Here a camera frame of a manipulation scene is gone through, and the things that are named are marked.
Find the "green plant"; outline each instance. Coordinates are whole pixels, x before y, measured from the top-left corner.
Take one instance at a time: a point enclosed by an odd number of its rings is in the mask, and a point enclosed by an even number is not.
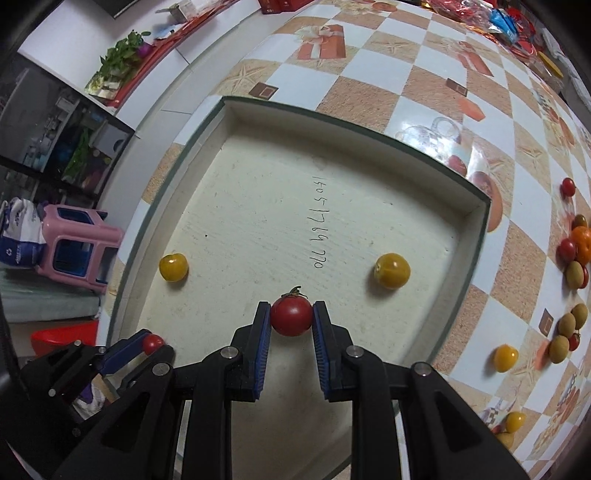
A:
[[[85,128],[78,139],[78,145],[76,146],[67,167],[64,169],[64,174],[62,175],[63,180],[72,184],[74,183],[76,176],[80,173],[88,159],[88,154],[90,153],[90,147],[88,145],[89,141],[89,130]]]
[[[132,30],[127,37],[122,38],[114,47],[109,48],[106,55],[100,58],[99,76],[105,80],[116,77],[122,84],[131,79],[141,63],[137,50],[144,43],[143,37],[148,35],[150,32],[137,33]]]

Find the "red cherry tomato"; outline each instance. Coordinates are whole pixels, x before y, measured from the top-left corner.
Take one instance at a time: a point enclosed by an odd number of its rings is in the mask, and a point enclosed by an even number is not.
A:
[[[468,174],[468,169],[466,167],[466,164],[457,155],[451,155],[447,159],[446,164],[453,171],[458,172],[462,177],[465,177]]]
[[[304,333],[312,326],[312,317],[312,305],[300,293],[300,287],[282,295],[271,307],[271,326],[288,337]]]
[[[574,352],[577,348],[579,348],[579,344],[581,343],[581,336],[578,333],[573,333],[572,336],[569,338],[569,350]]]
[[[585,288],[589,283],[589,270],[583,265],[583,284],[579,288]]]
[[[150,333],[149,335],[146,335],[142,341],[142,350],[146,355],[152,355],[152,353],[163,345],[165,345],[165,342],[160,335]]]
[[[558,246],[558,254],[566,263],[571,263],[577,256],[577,246],[570,238],[565,238]]]
[[[565,197],[572,197],[575,191],[577,190],[577,187],[575,186],[573,179],[566,177],[562,181],[560,190],[562,191],[562,195],[564,195]]]

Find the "pink plastic stool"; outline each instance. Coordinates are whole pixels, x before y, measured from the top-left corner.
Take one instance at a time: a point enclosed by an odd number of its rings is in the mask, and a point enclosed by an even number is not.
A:
[[[104,212],[70,205],[47,205],[43,237],[47,242],[43,260],[36,266],[39,275],[75,287],[104,293],[106,279],[99,278],[105,249],[117,249],[123,230],[107,225]]]

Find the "tomato stem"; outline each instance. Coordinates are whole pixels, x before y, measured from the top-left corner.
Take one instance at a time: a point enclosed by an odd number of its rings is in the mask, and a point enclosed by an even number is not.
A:
[[[301,285],[298,285],[297,287],[293,287],[289,292],[284,293],[281,298],[285,298],[285,297],[304,297],[305,299],[308,298],[306,295],[304,295],[302,292],[300,292],[300,288]]]

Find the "white wall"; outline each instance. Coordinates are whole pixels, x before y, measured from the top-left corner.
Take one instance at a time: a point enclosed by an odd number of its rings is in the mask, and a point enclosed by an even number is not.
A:
[[[153,31],[170,16],[156,14],[173,0],[139,0],[113,19],[92,0],[64,0],[19,48],[19,52],[46,67],[78,89],[100,68],[100,56],[117,40],[137,31]]]

